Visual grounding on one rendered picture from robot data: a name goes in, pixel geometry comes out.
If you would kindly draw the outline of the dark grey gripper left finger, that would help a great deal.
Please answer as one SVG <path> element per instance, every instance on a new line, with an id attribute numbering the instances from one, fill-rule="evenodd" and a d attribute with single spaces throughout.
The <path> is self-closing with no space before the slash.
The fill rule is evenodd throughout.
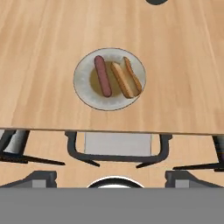
<path id="1" fill-rule="evenodd" d="M 1 188 L 56 188 L 56 171 L 33 171 L 27 177 L 1 185 Z"/>

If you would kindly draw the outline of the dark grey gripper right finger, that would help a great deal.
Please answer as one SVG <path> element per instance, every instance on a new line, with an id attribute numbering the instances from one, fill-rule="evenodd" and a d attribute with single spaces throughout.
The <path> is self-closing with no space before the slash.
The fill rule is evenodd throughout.
<path id="1" fill-rule="evenodd" d="M 221 188 L 221 185 L 196 178 L 189 171 L 167 171 L 164 176 L 166 188 Z"/>

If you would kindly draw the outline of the white bowl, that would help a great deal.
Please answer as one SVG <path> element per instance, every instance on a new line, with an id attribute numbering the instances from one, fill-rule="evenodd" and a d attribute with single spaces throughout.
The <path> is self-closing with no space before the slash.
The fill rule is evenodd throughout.
<path id="1" fill-rule="evenodd" d="M 97 55 L 102 56 L 107 64 L 108 77 L 112 88 L 112 95 L 110 97 L 105 97 L 101 91 L 94 63 Z M 109 63 L 111 61 L 121 63 L 123 57 L 127 57 L 130 60 L 131 67 L 139 79 L 142 88 L 145 87 L 146 72 L 144 65 L 138 57 L 120 48 L 97 49 L 80 60 L 73 74 L 74 90 L 84 103 L 94 109 L 113 111 L 128 107 L 138 99 L 138 96 L 127 99 L 123 95 L 115 76 L 110 70 Z"/>

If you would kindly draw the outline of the tan hot dog bun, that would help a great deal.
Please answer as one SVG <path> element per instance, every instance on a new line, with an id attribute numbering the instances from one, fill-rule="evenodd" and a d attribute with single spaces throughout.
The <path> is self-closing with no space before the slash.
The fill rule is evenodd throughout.
<path id="1" fill-rule="evenodd" d="M 110 68 L 123 95 L 127 99 L 132 99 L 142 93 L 142 85 L 135 75 L 130 60 L 127 57 L 123 57 L 120 64 L 111 62 Z"/>

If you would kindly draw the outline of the brown sausage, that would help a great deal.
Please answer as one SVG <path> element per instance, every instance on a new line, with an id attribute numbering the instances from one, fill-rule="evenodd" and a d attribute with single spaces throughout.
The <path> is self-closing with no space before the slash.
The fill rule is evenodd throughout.
<path id="1" fill-rule="evenodd" d="M 97 55 L 94 58 L 94 66 L 101 86 L 102 94 L 105 97 L 110 97 L 112 95 L 112 89 L 109 83 L 109 76 L 107 73 L 106 63 L 101 55 Z"/>

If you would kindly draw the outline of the dark stool with grey seat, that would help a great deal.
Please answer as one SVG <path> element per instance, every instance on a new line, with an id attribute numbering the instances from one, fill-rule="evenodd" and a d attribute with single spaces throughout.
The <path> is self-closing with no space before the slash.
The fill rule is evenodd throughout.
<path id="1" fill-rule="evenodd" d="M 154 165 L 167 159 L 172 135 L 160 135 L 160 151 L 151 154 L 151 134 L 84 133 L 84 152 L 76 148 L 78 133 L 66 131 L 68 154 L 87 164 L 99 167 L 98 161 L 135 162 L 136 168 Z"/>
<path id="2" fill-rule="evenodd" d="M 0 162 L 28 164 L 29 162 L 64 165 L 64 162 L 25 155 L 29 130 L 0 129 Z"/>

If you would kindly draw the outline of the white round thing, black rim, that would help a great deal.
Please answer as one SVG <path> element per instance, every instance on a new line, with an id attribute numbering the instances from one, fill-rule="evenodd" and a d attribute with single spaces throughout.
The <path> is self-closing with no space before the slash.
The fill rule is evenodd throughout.
<path id="1" fill-rule="evenodd" d="M 144 188 L 144 186 L 124 176 L 107 176 L 95 180 L 88 188 Z"/>

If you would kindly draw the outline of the dark round thing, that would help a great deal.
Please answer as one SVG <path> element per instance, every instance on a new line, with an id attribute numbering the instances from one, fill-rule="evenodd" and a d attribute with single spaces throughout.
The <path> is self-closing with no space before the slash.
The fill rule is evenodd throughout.
<path id="1" fill-rule="evenodd" d="M 145 1 L 151 5 L 160 5 L 166 3 L 168 0 L 145 0 Z"/>

